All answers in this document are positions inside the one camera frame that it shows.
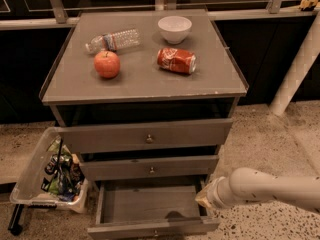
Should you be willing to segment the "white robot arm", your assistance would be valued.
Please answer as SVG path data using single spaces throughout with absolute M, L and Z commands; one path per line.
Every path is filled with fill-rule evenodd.
M 207 209 L 228 209 L 270 201 L 320 213 L 318 176 L 273 176 L 251 168 L 238 168 L 228 177 L 207 184 L 195 201 Z

